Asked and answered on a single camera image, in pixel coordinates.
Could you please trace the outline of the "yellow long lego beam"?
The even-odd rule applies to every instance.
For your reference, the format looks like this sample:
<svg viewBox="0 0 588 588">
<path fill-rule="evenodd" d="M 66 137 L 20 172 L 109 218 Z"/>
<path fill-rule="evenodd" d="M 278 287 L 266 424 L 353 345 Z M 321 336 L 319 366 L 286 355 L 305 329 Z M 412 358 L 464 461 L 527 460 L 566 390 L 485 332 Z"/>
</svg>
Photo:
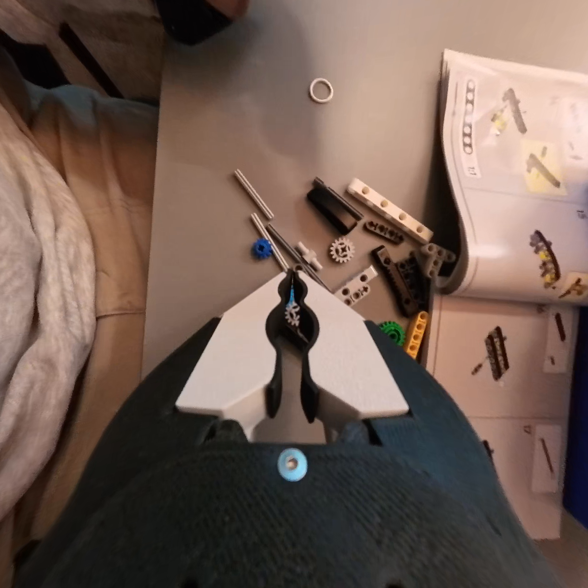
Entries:
<svg viewBox="0 0 588 588">
<path fill-rule="evenodd" d="M 403 349 L 413 359 L 417 359 L 429 323 L 429 313 L 420 311 L 409 321 Z"/>
</svg>

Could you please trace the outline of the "dark long lego axle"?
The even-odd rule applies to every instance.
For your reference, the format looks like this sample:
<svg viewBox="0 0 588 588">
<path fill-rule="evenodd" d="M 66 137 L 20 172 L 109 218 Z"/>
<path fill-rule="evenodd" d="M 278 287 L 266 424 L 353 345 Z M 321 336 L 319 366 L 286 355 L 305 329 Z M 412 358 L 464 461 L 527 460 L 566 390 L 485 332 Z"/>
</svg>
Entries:
<svg viewBox="0 0 588 588">
<path fill-rule="evenodd" d="M 279 245 L 281 245 L 286 250 L 288 255 L 290 255 L 290 257 L 292 259 L 294 259 L 302 267 L 302 270 L 309 277 L 311 277 L 315 282 L 322 285 L 328 292 L 332 293 L 332 291 L 329 289 L 328 285 L 321 280 L 321 278 L 318 276 L 318 274 L 315 272 L 315 270 L 311 267 L 311 265 L 307 261 L 305 261 L 305 259 L 302 257 L 302 255 L 299 254 L 298 251 L 294 247 L 292 247 L 282 237 L 282 235 L 278 231 L 276 231 L 276 229 L 272 226 L 272 224 L 267 224 L 266 230 L 268 231 L 269 235 L 272 238 L 277 239 L 277 243 Z"/>
</svg>

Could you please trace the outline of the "grey lego angle connector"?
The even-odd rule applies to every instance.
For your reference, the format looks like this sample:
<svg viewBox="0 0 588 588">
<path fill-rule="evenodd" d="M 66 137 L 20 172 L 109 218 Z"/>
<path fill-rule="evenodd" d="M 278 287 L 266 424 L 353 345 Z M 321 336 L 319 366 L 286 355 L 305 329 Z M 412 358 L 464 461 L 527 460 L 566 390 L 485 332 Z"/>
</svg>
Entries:
<svg viewBox="0 0 588 588">
<path fill-rule="evenodd" d="M 419 264 L 423 275 L 436 280 L 445 263 L 452 264 L 456 261 L 456 255 L 434 243 L 421 246 L 419 250 Z"/>
</svg>

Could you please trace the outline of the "light grey lego gear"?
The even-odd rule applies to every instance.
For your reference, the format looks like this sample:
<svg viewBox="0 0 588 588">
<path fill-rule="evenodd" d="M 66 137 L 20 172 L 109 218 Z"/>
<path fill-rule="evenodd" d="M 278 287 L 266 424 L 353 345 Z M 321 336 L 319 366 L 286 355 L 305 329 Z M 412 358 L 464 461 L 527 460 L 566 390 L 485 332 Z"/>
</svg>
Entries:
<svg viewBox="0 0 588 588">
<path fill-rule="evenodd" d="M 329 246 L 331 260 L 338 264 L 348 263 L 355 256 L 355 244 L 347 236 L 335 239 Z"/>
</svg>

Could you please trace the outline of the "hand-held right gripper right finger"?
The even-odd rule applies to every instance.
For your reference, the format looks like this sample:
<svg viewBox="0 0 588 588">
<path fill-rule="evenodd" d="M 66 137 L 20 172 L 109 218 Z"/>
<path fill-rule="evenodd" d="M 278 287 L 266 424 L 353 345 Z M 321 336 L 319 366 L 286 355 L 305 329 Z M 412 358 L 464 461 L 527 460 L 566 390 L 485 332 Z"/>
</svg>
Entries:
<svg viewBox="0 0 588 588">
<path fill-rule="evenodd" d="M 361 315 L 303 272 L 293 272 L 293 290 L 308 341 L 301 402 L 326 441 L 352 422 L 407 415 L 408 402 Z"/>
</svg>

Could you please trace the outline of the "black curved lego panel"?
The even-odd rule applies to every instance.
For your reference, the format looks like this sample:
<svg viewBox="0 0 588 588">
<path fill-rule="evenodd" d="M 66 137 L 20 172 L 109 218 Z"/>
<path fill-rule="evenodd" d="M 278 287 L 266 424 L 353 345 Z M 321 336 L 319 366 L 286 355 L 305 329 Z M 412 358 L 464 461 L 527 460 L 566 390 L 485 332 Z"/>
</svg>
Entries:
<svg viewBox="0 0 588 588">
<path fill-rule="evenodd" d="M 348 235 L 364 219 L 364 215 L 360 211 L 327 186 L 319 177 L 313 179 L 312 188 L 306 198 L 342 236 Z"/>
</svg>

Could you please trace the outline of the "grey lego axle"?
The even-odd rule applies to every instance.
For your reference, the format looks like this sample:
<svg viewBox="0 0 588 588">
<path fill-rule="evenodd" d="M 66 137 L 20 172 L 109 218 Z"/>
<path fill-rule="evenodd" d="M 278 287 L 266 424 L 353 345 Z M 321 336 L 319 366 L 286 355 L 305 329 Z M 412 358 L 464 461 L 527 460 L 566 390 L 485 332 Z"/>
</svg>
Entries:
<svg viewBox="0 0 588 588">
<path fill-rule="evenodd" d="M 247 178 L 242 173 L 242 171 L 240 169 L 237 169 L 234 171 L 233 174 L 235 176 L 235 179 L 240 184 L 240 186 L 244 189 L 244 191 L 253 200 L 253 202 L 260 209 L 262 214 L 270 221 L 272 219 L 274 219 L 275 215 L 273 214 L 271 209 L 268 207 L 268 205 L 265 203 L 265 201 L 261 198 L 261 196 L 258 194 L 258 192 L 255 190 L 255 188 L 252 186 L 250 181 L 247 180 Z"/>
<path fill-rule="evenodd" d="M 274 240 L 270 236 L 267 228 L 262 224 L 260 218 L 257 216 L 256 213 L 251 214 L 251 221 L 255 226 L 257 232 L 259 233 L 260 237 L 265 239 L 271 247 L 271 253 L 275 260 L 278 262 L 279 266 L 282 268 L 284 272 L 290 269 L 285 257 L 283 256 L 282 252 L 279 250 L 277 245 L 275 244 Z"/>
</svg>

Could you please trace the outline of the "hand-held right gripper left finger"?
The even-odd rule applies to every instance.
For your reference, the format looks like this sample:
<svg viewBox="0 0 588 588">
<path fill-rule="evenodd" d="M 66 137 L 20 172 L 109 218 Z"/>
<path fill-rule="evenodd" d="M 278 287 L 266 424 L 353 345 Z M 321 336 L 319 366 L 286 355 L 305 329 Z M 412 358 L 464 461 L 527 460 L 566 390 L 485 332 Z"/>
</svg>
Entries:
<svg viewBox="0 0 588 588">
<path fill-rule="evenodd" d="M 268 334 L 273 311 L 283 318 L 292 271 L 280 273 L 219 319 L 175 406 L 182 412 L 238 422 L 248 440 L 281 403 L 281 352 Z"/>
</svg>

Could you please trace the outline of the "white long lego beam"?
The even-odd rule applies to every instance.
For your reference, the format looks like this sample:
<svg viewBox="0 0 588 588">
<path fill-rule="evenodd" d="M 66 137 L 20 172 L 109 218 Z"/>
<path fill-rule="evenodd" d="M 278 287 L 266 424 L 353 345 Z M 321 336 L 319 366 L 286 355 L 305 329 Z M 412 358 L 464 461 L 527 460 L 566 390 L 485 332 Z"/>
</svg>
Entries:
<svg viewBox="0 0 588 588">
<path fill-rule="evenodd" d="M 353 178 L 346 191 L 356 200 L 373 210 L 378 216 L 391 222 L 402 232 L 409 235 L 422 245 L 431 242 L 433 232 L 416 218 L 395 205 L 363 181 Z"/>
</svg>

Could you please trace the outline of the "lego instruction booklet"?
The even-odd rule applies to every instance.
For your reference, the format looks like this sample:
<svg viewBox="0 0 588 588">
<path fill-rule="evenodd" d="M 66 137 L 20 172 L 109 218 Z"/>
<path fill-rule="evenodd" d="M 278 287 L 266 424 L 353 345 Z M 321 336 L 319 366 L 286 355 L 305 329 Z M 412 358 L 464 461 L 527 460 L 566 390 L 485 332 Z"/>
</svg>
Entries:
<svg viewBox="0 0 588 588">
<path fill-rule="evenodd" d="M 587 305 L 587 75 L 446 49 L 442 81 L 460 240 L 426 367 L 486 443 L 526 532 L 554 540 Z"/>
</svg>

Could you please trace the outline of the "small grey gear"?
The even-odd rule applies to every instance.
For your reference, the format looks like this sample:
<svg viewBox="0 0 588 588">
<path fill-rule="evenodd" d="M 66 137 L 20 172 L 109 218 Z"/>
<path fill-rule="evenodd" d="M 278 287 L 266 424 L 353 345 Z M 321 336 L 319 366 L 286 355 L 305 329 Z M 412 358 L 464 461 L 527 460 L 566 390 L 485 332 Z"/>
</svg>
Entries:
<svg viewBox="0 0 588 588">
<path fill-rule="evenodd" d="M 290 285 L 290 294 L 288 303 L 285 306 L 284 316 L 285 322 L 282 331 L 284 337 L 297 349 L 304 350 L 312 337 L 312 324 L 307 312 L 300 306 L 293 281 Z"/>
</svg>

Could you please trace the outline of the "blue plastic bin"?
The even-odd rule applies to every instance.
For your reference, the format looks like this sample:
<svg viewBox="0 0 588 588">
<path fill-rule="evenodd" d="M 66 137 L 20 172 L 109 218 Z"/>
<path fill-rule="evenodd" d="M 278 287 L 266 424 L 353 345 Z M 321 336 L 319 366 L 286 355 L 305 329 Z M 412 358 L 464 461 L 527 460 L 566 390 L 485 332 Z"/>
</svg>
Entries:
<svg viewBox="0 0 588 588">
<path fill-rule="evenodd" d="M 587 307 L 579 313 L 563 490 L 564 508 L 587 528 Z"/>
</svg>

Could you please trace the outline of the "green lego gear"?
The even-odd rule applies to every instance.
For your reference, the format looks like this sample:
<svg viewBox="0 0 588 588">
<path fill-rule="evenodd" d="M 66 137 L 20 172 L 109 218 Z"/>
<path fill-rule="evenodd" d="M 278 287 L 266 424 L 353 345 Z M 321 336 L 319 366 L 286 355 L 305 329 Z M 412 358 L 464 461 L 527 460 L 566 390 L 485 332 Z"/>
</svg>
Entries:
<svg viewBox="0 0 588 588">
<path fill-rule="evenodd" d="M 392 342 L 403 347 L 406 341 L 406 331 L 398 322 L 386 320 L 380 322 L 378 327 Z"/>
</svg>

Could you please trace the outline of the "grey thin lego liftarm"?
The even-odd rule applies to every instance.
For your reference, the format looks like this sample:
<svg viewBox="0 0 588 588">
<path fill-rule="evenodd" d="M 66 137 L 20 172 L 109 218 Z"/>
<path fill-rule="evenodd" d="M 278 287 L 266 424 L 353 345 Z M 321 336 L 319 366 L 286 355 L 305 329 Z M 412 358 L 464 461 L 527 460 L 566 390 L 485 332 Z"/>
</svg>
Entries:
<svg viewBox="0 0 588 588">
<path fill-rule="evenodd" d="M 346 306 L 353 307 L 370 294 L 370 283 L 377 276 L 378 272 L 375 267 L 369 265 L 362 272 L 358 273 L 336 290 L 334 296 Z"/>
</svg>

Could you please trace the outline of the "black thin lego liftarm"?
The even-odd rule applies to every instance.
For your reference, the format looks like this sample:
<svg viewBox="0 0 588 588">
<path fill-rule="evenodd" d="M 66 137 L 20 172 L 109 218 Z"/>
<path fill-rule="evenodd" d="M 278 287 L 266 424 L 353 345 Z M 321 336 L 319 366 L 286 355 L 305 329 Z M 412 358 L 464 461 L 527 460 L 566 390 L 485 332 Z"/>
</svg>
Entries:
<svg viewBox="0 0 588 588">
<path fill-rule="evenodd" d="M 388 240 L 395 246 L 400 246 L 405 241 L 405 237 L 402 232 L 399 232 L 386 224 L 381 224 L 373 220 L 366 221 L 364 223 L 364 229 L 374 235 L 378 235 L 379 237 Z"/>
</svg>

